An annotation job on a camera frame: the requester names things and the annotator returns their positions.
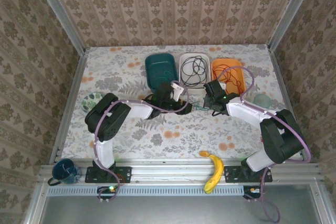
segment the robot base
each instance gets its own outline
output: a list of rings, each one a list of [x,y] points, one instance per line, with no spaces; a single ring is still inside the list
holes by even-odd
[[[85,183],[117,183],[117,180],[112,174],[100,169],[94,161],[92,163],[93,166],[88,167],[86,171]],[[109,169],[118,176],[120,183],[125,184],[131,182],[132,167],[121,167],[114,164]]]

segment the metal bracket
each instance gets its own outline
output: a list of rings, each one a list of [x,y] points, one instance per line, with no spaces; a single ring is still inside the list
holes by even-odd
[[[116,191],[115,190],[111,191],[109,186],[98,187],[96,190],[97,194],[99,194],[100,190],[103,190],[102,193],[104,193],[104,195],[102,195],[102,193],[100,194],[100,198],[106,201],[108,199],[111,199],[113,195],[116,194]]]
[[[256,188],[255,186],[244,186],[243,197],[247,200],[259,199],[261,197],[260,188]]]
[[[132,167],[115,167],[113,172],[120,179],[120,183],[130,183],[132,176]],[[113,177],[110,173],[105,170],[97,170],[94,167],[88,167],[85,175],[85,183],[117,183],[115,177]]]
[[[252,172],[243,166],[225,166],[226,183],[260,183],[264,169],[258,172]],[[265,182],[272,182],[272,173],[269,170],[265,177]]]

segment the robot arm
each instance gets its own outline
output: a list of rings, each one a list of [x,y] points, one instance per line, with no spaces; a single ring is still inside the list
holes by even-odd
[[[102,121],[98,131],[99,141],[95,143],[97,156],[101,164],[106,168],[114,165],[113,141],[110,140],[117,134],[126,118],[153,119],[162,113],[162,111],[154,109],[148,104],[167,111],[176,111],[186,104],[185,101],[180,100],[183,90],[177,84],[173,83],[170,85],[163,83],[150,98],[144,100],[145,102],[126,100],[115,105],[108,113],[108,116]],[[118,97],[112,93],[108,93],[87,114],[85,123],[88,125],[89,132],[92,134],[95,132],[97,124],[106,109],[112,102],[116,101],[118,101]],[[176,114],[188,114],[191,112],[191,109],[192,105],[188,104],[185,109]]]
[[[262,112],[265,110],[264,108],[247,101],[241,101],[237,94],[226,94],[217,80],[207,83],[205,90],[207,95],[204,106],[214,110],[213,116],[219,114],[234,116],[260,128],[264,143],[263,148],[242,162],[242,165],[247,164],[253,172],[258,172],[273,163],[281,164],[303,149],[300,141],[287,128],[278,123],[271,115]],[[267,111],[282,119],[303,139],[300,127],[290,111]]]

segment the blue mug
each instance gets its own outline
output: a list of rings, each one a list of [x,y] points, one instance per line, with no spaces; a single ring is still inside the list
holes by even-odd
[[[61,159],[53,168],[52,168],[53,177],[48,180],[49,186],[56,186],[61,183],[65,184],[74,184],[77,183],[80,178],[80,169],[74,162],[68,158]]]

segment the teal plastic container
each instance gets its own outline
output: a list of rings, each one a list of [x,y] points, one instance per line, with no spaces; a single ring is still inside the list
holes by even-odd
[[[160,84],[178,80],[174,57],[171,54],[149,55],[145,60],[147,85],[154,93]]]

